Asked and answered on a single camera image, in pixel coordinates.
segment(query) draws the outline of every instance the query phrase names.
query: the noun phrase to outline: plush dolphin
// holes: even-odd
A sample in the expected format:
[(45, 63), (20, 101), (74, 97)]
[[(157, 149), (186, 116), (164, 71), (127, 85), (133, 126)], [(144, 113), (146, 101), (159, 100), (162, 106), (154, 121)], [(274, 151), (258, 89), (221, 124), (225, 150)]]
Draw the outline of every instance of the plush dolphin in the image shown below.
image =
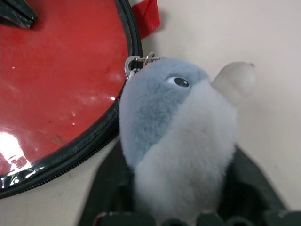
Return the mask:
[(135, 174), (137, 211), (157, 224), (179, 218), (190, 225), (202, 211), (216, 211), (235, 150), (236, 104), (254, 78), (251, 64), (235, 62), (211, 83), (198, 66), (166, 58), (129, 79), (120, 137)]

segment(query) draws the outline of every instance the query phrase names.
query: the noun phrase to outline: gray and white plush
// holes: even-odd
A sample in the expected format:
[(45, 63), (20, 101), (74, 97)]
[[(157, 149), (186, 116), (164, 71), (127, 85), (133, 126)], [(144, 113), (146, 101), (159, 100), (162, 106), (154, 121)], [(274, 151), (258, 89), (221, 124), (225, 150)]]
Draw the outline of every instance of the gray and white plush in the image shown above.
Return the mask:
[[(178, 85), (176, 78), (189, 85)], [(236, 107), (213, 88), (207, 73), (177, 59), (148, 64), (126, 83), (119, 111), (136, 210), (152, 214), (158, 224), (179, 218), (190, 225), (201, 211), (215, 211), (237, 121)]]

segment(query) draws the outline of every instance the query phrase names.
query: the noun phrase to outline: black zipper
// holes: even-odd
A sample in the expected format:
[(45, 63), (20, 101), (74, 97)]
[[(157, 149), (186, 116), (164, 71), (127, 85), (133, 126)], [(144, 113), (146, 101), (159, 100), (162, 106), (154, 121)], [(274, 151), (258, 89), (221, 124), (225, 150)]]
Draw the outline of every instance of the black zipper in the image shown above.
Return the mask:
[[(120, 19), (122, 20), (124, 30), (127, 35), (129, 55), (142, 57), (143, 53), (142, 53), (142, 44), (139, 35), (139, 30), (129, 2), (128, 0), (115, 0), (115, 3), (117, 6)], [(24, 182), (16, 186), (8, 187), (7, 189), (0, 189), (1, 198), (3, 199), (6, 197), (13, 196), (15, 194), (20, 194), (29, 191), (33, 188), (44, 185), (47, 182), (50, 182), (58, 178), (59, 176), (67, 173), (68, 171), (72, 170), (73, 168), (79, 166), (80, 164), (82, 164), (83, 162), (91, 158), (93, 155), (98, 153), (100, 150), (102, 150), (105, 146), (107, 146), (119, 134), (118, 105), (119, 105), (120, 95), (121, 92), (119, 94), (119, 97), (116, 98), (113, 105), (105, 114), (106, 116), (103, 119), (104, 123), (96, 122), (95, 124), (97, 125), (93, 125), (90, 128), (90, 130), (93, 130), (93, 128), (98, 128), (98, 129), (105, 128), (104, 129), (105, 131), (93, 132), (92, 134), (89, 134), (88, 137), (85, 134), (83, 134), (79, 138), (77, 138), (77, 140), (80, 140), (80, 142), (77, 142), (79, 143), (77, 148), (82, 147), (84, 149), (82, 151), (84, 153), (79, 154), (77, 160), (74, 161), (71, 160), (71, 162), (68, 161), (63, 162), (62, 164), (60, 164), (60, 166), (56, 166), (53, 169), (48, 169), (47, 172), (44, 171), (39, 175), (33, 176), (28, 180), (24, 180)]]

